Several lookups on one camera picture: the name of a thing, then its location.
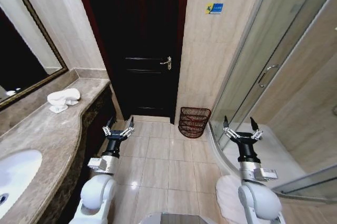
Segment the wicker wastebasket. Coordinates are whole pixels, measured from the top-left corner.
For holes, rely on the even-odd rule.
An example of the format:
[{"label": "wicker wastebasket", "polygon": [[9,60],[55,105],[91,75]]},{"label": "wicker wastebasket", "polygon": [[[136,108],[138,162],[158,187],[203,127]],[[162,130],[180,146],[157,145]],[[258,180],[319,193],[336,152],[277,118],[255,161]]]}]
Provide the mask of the wicker wastebasket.
[{"label": "wicker wastebasket", "polygon": [[188,138],[201,137],[210,116],[211,111],[207,108],[182,107],[178,129]]}]

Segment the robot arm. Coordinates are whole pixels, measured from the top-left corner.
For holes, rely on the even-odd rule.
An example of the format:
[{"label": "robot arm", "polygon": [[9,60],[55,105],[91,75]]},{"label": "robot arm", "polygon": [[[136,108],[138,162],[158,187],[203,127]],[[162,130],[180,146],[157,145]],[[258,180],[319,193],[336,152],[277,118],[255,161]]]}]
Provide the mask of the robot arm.
[{"label": "robot arm", "polygon": [[80,203],[70,224],[107,224],[107,215],[116,191],[116,182],[112,175],[117,169],[121,142],[132,134],[133,125],[132,117],[129,127],[124,131],[110,131],[108,126],[103,127],[109,140],[106,150],[101,158],[91,158],[88,163],[95,172],[102,174],[94,176],[84,184]]},{"label": "robot arm", "polygon": [[133,126],[134,122],[132,117],[129,127],[124,131],[111,131],[108,126],[103,127],[103,132],[109,141],[106,150],[102,153],[101,158],[91,158],[88,166],[95,172],[115,174],[118,167],[118,159],[120,157],[120,145],[122,141],[127,140],[133,133]]},{"label": "robot arm", "polygon": [[237,144],[240,156],[240,174],[242,185],[238,189],[240,202],[244,208],[248,224],[260,223],[258,218],[270,220],[272,224],[285,224],[281,210],[282,205],[277,195],[259,181],[277,179],[277,173],[272,169],[261,167],[261,161],[254,151],[256,143],[263,134],[257,123],[251,117],[253,133],[235,132],[229,128],[225,116],[224,132]]}]

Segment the bathroom sink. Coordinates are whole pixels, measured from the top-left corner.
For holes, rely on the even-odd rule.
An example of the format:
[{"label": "bathroom sink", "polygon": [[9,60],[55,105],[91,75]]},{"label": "bathroom sink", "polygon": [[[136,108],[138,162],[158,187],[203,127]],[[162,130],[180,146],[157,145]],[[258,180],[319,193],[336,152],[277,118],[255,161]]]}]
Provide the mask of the bathroom sink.
[{"label": "bathroom sink", "polygon": [[38,150],[23,150],[0,160],[0,219],[31,183],[42,162]]}]

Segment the marble countertop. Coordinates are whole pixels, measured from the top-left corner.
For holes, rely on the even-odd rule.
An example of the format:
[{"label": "marble countertop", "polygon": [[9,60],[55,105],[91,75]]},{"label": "marble countertop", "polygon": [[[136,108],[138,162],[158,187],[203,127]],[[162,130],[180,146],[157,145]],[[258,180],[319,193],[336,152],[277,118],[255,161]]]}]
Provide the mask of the marble countertop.
[{"label": "marble countertop", "polygon": [[0,223],[36,223],[61,185],[76,155],[81,138],[82,114],[109,85],[106,79],[79,78],[81,100],[54,114],[45,103],[0,137],[0,159],[21,150],[37,149],[42,163],[34,179]]}]

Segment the blue sticker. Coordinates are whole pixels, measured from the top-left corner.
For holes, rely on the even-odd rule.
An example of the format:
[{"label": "blue sticker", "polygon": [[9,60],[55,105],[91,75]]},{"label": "blue sticker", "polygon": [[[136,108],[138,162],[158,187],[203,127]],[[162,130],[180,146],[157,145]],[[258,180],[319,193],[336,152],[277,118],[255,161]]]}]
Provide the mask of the blue sticker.
[{"label": "blue sticker", "polygon": [[209,3],[207,5],[207,14],[220,14],[222,11],[223,3]]}]

